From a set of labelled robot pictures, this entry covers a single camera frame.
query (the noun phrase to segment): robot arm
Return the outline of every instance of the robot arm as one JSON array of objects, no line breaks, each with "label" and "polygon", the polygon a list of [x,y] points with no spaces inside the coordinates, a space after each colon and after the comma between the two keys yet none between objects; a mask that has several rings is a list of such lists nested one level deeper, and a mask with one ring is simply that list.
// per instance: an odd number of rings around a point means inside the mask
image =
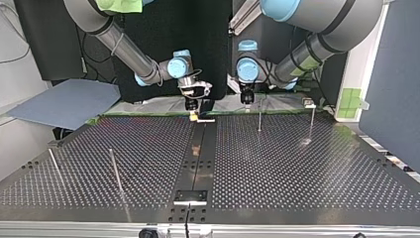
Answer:
[{"label": "robot arm", "polygon": [[347,52],[363,41],[376,25],[382,5],[383,0],[261,0],[265,15],[313,34],[271,68],[256,57],[257,46],[240,46],[241,58],[237,64],[240,82],[262,82],[269,72],[270,83],[287,87],[324,60]]},{"label": "robot arm", "polygon": [[[138,85],[148,86],[178,79],[179,89],[186,98],[185,109],[191,112],[198,108],[197,99],[210,93],[211,84],[196,81],[200,70],[194,71],[189,50],[175,52],[173,59],[157,63],[146,56],[114,23],[115,13],[99,10],[96,0],[64,0],[64,4],[81,30],[95,36],[111,51],[112,56],[117,56],[135,73]],[[196,91],[204,93],[197,96]]]}]

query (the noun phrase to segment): vertical metal pin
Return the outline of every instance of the vertical metal pin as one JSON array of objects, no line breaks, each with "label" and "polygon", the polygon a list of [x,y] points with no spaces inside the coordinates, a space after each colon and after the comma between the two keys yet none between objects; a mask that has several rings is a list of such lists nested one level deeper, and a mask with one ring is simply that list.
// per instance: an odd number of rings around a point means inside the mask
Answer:
[{"label": "vertical metal pin", "polygon": [[259,132],[262,130],[262,120],[263,120],[263,113],[260,112],[260,119],[259,119]]},{"label": "vertical metal pin", "polygon": [[112,166],[114,167],[115,177],[117,178],[118,187],[120,191],[123,191],[123,186],[121,185],[120,173],[118,172],[117,162],[115,161],[114,150],[109,149],[109,156],[111,157]]},{"label": "vertical metal pin", "polygon": [[315,109],[316,109],[315,107],[312,109],[311,127],[314,125]]},{"label": "vertical metal pin", "polygon": [[49,148],[50,156],[52,157],[53,165],[57,170],[59,170],[58,164],[56,163],[55,155],[53,154],[53,149]]}]

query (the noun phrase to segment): cable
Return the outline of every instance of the cable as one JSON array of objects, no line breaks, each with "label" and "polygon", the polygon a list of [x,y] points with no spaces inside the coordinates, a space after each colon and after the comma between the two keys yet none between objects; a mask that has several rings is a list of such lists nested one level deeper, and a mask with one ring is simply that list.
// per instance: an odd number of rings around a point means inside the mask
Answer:
[{"label": "cable", "polygon": [[[3,2],[0,2],[0,7],[1,6],[9,9],[17,18],[19,18],[18,13],[11,6],[9,6],[9,5],[7,5],[7,4],[5,4]],[[19,38],[21,38],[22,41],[24,41],[28,45],[28,48],[27,48],[26,52],[22,56],[17,57],[15,59],[8,59],[8,60],[0,61],[0,63],[8,63],[8,62],[14,62],[14,61],[17,61],[17,60],[21,60],[21,59],[25,58],[29,54],[29,52],[31,51],[31,47],[29,46],[28,42],[25,40],[24,36],[22,36],[21,33],[18,31],[18,29],[15,28],[15,26],[12,24],[12,22],[9,20],[9,18],[7,18],[6,15],[3,14],[3,12],[0,11],[0,13],[1,13],[0,16],[2,16],[2,18],[5,21],[8,22],[8,24],[10,25],[10,27],[19,36]]]},{"label": "cable", "polygon": [[85,45],[85,42],[86,42],[86,37],[87,37],[87,33],[84,33],[84,35],[83,35],[83,39],[81,40],[81,50],[82,50],[82,52],[83,52],[83,54],[88,58],[88,59],[90,59],[90,60],[92,60],[92,61],[94,61],[94,62],[97,62],[97,63],[102,63],[102,62],[105,62],[105,61],[107,61],[107,60],[109,60],[112,56],[109,56],[108,58],[105,58],[105,59],[102,59],[102,60],[99,60],[99,59],[94,59],[93,57],[91,57],[87,52],[86,52],[86,50],[85,50],[85,48],[84,48],[84,45]]},{"label": "cable", "polygon": [[330,101],[328,100],[328,98],[325,96],[324,90],[322,90],[322,87],[321,87],[321,82],[320,82],[320,80],[319,80],[319,78],[318,78],[318,75],[317,75],[316,71],[317,71],[317,70],[314,70],[314,71],[313,71],[313,75],[314,75],[314,77],[315,77],[315,78],[314,78],[314,79],[315,79],[315,81],[318,83],[319,90],[321,91],[322,96],[325,98],[325,101],[329,104],[329,106],[330,106],[331,110],[333,110],[334,114],[336,114],[336,109],[334,109],[334,108],[333,108],[333,104],[331,104],[331,103],[330,103]]},{"label": "cable", "polygon": [[185,219],[185,238],[189,238],[189,229],[188,229],[188,219],[189,219],[189,206],[188,206],[188,212],[186,213],[186,219]]},{"label": "cable", "polygon": [[30,51],[31,51],[31,48],[28,47],[28,49],[25,52],[25,54],[22,55],[21,57],[18,57],[16,59],[10,59],[10,60],[5,60],[5,61],[0,61],[0,63],[8,63],[8,62],[14,62],[14,61],[17,61],[17,60],[21,60],[21,59],[25,58],[29,54]]},{"label": "cable", "polygon": [[118,47],[120,46],[121,41],[123,41],[124,36],[126,36],[126,34],[122,33],[120,39],[118,39],[117,44],[115,44],[114,48],[111,51],[111,57],[114,56],[115,51],[117,51]]}]

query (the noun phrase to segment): metal base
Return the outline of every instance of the metal base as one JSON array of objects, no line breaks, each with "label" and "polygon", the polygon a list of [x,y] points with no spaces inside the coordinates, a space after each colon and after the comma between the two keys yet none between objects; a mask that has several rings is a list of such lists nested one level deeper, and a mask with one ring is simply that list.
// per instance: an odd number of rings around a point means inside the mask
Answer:
[{"label": "metal base", "polygon": [[[44,154],[1,181],[0,220],[420,226],[420,184],[329,115],[258,128],[259,115],[104,118],[54,150],[59,170]],[[180,190],[206,205],[174,205]]]}]

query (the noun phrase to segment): metal rod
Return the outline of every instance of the metal rod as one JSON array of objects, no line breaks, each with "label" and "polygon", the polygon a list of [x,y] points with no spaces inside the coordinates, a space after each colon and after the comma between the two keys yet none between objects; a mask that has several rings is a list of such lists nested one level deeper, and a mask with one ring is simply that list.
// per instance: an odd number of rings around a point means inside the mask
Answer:
[{"label": "metal rod", "polygon": [[53,149],[49,148],[50,156],[52,157],[53,165],[57,170],[59,170],[58,164],[56,163],[55,155],[53,154]]},{"label": "metal rod", "polygon": [[313,108],[313,109],[312,109],[311,128],[312,128],[312,126],[314,125],[314,119],[315,119],[315,109],[316,109],[316,108]]},{"label": "metal rod", "polygon": [[260,101],[259,132],[262,130],[263,123],[263,100]]},{"label": "metal rod", "polygon": [[115,161],[114,150],[109,149],[109,156],[111,157],[112,165],[114,167],[114,173],[115,177],[117,178],[118,188],[120,188],[120,191],[124,192],[123,186],[121,185],[120,173],[118,172],[117,168],[117,162]]},{"label": "metal rod", "polygon": [[260,112],[260,119],[259,119],[259,132],[262,130],[262,120],[263,120],[263,113]]}]

